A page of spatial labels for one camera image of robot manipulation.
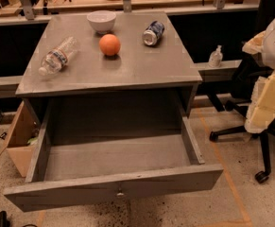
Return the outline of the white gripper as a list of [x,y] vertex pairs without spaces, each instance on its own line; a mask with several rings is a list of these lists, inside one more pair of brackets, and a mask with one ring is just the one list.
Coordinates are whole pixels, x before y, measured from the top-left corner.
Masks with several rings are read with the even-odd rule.
[[[263,64],[275,70],[275,19],[264,31],[246,42],[242,51],[251,55],[261,53]],[[275,119],[275,71],[267,78],[259,77],[251,94],[245,129],[249,133],[261,133]]]

